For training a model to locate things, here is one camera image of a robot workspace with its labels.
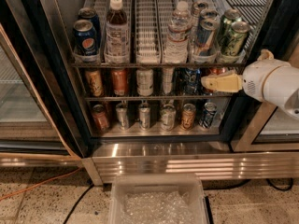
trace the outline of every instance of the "stainless steel base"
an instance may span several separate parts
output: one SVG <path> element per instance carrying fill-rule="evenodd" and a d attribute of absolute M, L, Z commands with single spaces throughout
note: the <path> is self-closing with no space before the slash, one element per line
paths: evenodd
<path fill-rule="evenodd" d="M 103 145 L 92 160 L 103 183 L 150 173 L 196 173 L 202 180 L 299 177 L 299 152 L 231 153 L 219 142 Z"/>

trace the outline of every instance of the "black cable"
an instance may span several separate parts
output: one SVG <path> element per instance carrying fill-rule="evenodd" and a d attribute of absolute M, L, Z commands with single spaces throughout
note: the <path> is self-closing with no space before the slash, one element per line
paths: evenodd
<path fill-rule="evenodd" d="M 290 178 L 290 185 L 285 188 L 285 189 L 281 189 L 277 186 L 275 186 L 271 181 L 270 179 L 266 179 L 267 183 L 269 184 L 270 187 L 272 187 L 273 189 L 276 189 L 276 190 L 280 190 L 280 191 L 288 191 L 288 190 L 291 190 L 292 189 L 292 186 L 293 186 L 293 179 Z"/>
<path fill-rule="evenodd" d="M 74 212 L 74 210 L 76 209 L 78 203 L 82 200 L 82 198 L 85 196 L 85 194 L 94 187 L 94 184 L 91 184 L 83 193 L 82 195 L 77 199 L 77 201 L 75 202 L 75 204 L 73 205 L 72 209 L 69 211 L 66 219 L 64 220 L 64 224 L 67 223 L 68 219 L 71 217 L 72 213 Z"/>
<path fill-rule="evenodd" d="M 242 186 L 244 186 L 245 184 L 249 183 L 251 181 L 251 179 L 245 179 L 242 182 L 232 185 L 232 186 L 228 186 L 228 187 L 223 187 L 223 188 L 213 188 L 213 189 L 204 189 L 204 190 L 226 190 L 226 189 L 236 189 L 236 188 L 240 188 Z"/>

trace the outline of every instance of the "orange cable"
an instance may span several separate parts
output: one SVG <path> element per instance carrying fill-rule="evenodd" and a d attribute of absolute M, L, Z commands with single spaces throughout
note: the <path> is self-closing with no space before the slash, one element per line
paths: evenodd
<path fill-rule="evenodd" d="M 52 178 L 49 178 L 49 179 L 47 179 L 47 180 L 45 180 L 45 181 L 36 183 L 36 184 L 34 184 L 33 186 L 31 186 L 31 187 L 29 187 L 29 188 L 21 189 L 21 190 L 17 190 L 17 191 L 14 191 L 14 192 L 12 192 L 12 193 L 9 193 L 8 195 L 5 195 L 5 196 L 0 197 L 0 202 L 1 202 L 2 200 L 6 199 L 6 198 L 9 198 L 9 197 L 18 195 L 18 194 L 23 193 L 23 192 L 25 192 L 25 191 L 27 191 L 27 190 L 31 190 L 31 189 L 37 188 L 37 187 L 39 187 L 39 186 L 41 186 L 41 185 L 43 185 L 43 184 L 45 184 L 45 183 L 48 183 L 48 182 L 50 182 L 50 181 L 53 181 L 53 180 L 56 180 L 56 179 L 59 179 L 59 178 L 63 178 L 63 177 L 69 176 L 69 175 L 73 175 L 73 174 L 75 174 L 76 172 L 80 171 L 81 169 L 82 169 L 82 168 L 78 168 L 78 169 L 76 169 L 76 170 L 74 170 L 74 171 L 72 171 L 72 172 L 70 172 L 70 173 L 68 173 L 68 174 L 65 174 L 65 175 L 57 175 L 57 176 L 52 177 Z"/>

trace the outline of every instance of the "terrazzo floor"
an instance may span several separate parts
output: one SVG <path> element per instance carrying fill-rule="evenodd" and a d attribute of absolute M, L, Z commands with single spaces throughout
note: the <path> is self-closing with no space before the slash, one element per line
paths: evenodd
<path fill-rule="evenodd" d="M 0 197 L 30 187 L 47 178 L 75 168 L 0 168 Z M 236 189 L 239 181 L 205 181 L 205 195 L 210 201 L 215 224 L 290 224 L 299 223 L 299 180 L 290 191 L 270 187 L 265 180 L 251 180 Z M 286 187 L 287 180 L 273 180 Z M 0 224 L 64 223 L 79 196 L 90 186 L 84 170 L 51 181 L 25 193 L 0 201 Z M 110 191 L 92 188 L 74 210 L 68 224 L 107 223 Z"/>

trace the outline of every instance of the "cable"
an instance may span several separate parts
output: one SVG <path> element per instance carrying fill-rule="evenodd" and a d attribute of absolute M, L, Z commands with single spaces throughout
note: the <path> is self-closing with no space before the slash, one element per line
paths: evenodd
<path fill-rule="evenodd" d="M 37 187 L 39 187 L 39 186 L 41 186 L 41 185 L 43 185 L 43 184 L 45 184 L 45 183 L 49 183 L 50 181 L 53 181 L 53 180 L 56 180 L 56 179 L 59 179 L 59 178 L 63 178 L 63 177 L 69 176 L 69 175 L 73 175 L 73 174 L 75 174 L 76 172 L 80 171 L 81 169 L 82 169 L 82 168 L 78 168 L 78 169 L 76 169 L 76 170 L 74 170 L 74 171 L 72 171 L 72 172 L 70 172 L 70 173 L 68 173 L 68 174 L 65 174 L 65 175 L 58 175 L 58 176 L 49 178 L 49 179 L 47 179 L 47 180 L 45 180 L 45 181 L 36 183 L 36 184 L 34 184 L 33 186 L 31 186 L 31 187 L 29 187 L 29 188 L 21 189 L 21 190 L 17 190 L 17 191 L 14 191 L 14 192 L 12 192 L 12 193 L 9 193 L 8 195 L 2 196 L 2 197 L 0 198 L 0 202 L 1 202 L 2 200 L 6 199 L 6 198 L 9 198 L 9 197 L 12 197 L 12 196 L 21 194 L 21 193 L 23 193 L 23 192 L 25 192 L 25 191 L 27 191 L 27 190 L 35 189 L 35 188 L 37 188 Z"/>
<path fill-rule="evenodd" d="M 72 213 L 74 212 L 74 210 L 76 209 L 78 203 L 82 200 L 82 198 L 85 196 L 85 194 L 94 187 L 94 184 L 91 184 L 83 193 L 82 195 L 77 199 L 77 201 L 75 202 L 75 204 L 73 205 L 72 209 L 69 211 L 66 219 L 64 220 L 64 224 L 67 223 L 68 219 L 71 217 Z"/>
<path fill-rule="evenodd" d="M 242 186 L 244 186 L 245 184 L 249 183 L 251 181 L 251 179 L 245 179 L 242 182 L 232 185 L 232 186 L 228 186 L 228 187 L 224 187 L 224 188 L 216 188 L 216 189 L 204 189 L 204 190 L 227 190 L 227 189 L 236 189 L 236 188 L 240 188 Z"/>
<path fill-rule="evenodd" d="M 281 189 L 277 186 L 275 186 L 271 181 L 270 179 L 266 179 L 267 183 L 269 184 L 269 186 L 271 186 L 273 189 L 276 189 L 276 190 L 280 190 L 280 191 L 288 191 L 288 190 L 291 190 L 292 189 L 292 186 L 293 186 L 293 179 L 290 178 L 290 185 L 285 188 L 285 189 Z"/>

